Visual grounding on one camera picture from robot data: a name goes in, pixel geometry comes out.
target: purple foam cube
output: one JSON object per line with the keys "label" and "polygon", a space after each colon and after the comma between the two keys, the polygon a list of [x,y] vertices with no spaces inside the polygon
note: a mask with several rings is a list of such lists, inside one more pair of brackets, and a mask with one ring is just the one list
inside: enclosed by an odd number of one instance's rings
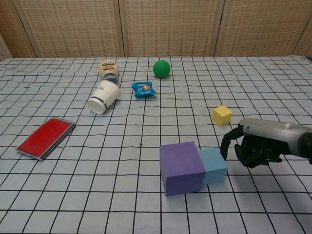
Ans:
{"label": "purple foam cube", "polygon": [[194,142],[161,145],[159,154],[166,196],[201,190],[206,171]]}

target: light blue foam block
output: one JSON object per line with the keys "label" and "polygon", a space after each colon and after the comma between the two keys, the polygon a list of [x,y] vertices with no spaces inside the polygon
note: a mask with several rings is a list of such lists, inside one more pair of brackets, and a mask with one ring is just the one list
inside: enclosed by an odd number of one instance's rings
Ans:
{"label": "light blue foam block", "polygon": [[203,185],[222,181],[228,170],[228,165],[219,148],[199,150],[198,152],[206,170]]}

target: blue snack packet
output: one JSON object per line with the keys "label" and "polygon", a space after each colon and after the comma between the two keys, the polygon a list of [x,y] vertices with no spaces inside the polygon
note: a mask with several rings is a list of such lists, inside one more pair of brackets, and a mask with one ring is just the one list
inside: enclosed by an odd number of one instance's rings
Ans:
{"label": "blue snack packet", "polygon": [[152,88],[152,83],[148,82],[136,82],[132,84],[132,88],[135,91],[135,97],[143,98],[147,95],[156,94],[155,90]]}

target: white paper cup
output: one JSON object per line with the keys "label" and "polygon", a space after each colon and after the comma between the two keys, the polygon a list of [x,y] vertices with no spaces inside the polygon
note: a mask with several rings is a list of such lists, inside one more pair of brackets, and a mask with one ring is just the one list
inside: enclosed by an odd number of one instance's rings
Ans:
{"label": "white paper cup", "polygon": [[103,80],[87,102],[91,111],[102,114],[120,96],[120,88],[114,83]]}

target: robotic hand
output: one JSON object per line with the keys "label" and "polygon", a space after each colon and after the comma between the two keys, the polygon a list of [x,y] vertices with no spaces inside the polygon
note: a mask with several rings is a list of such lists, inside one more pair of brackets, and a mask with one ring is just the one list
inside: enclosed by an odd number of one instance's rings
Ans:
{"label": "robotic hand", "polygon": [[281,162],[280,154],[309,159],[312,164],[312,129],[303,125],[271,120],[247,118],[238,127],[224,135],[221,154],[226,160],[231,140],[242,137],[242,145],[234,146],[238,160],[254,168]]}

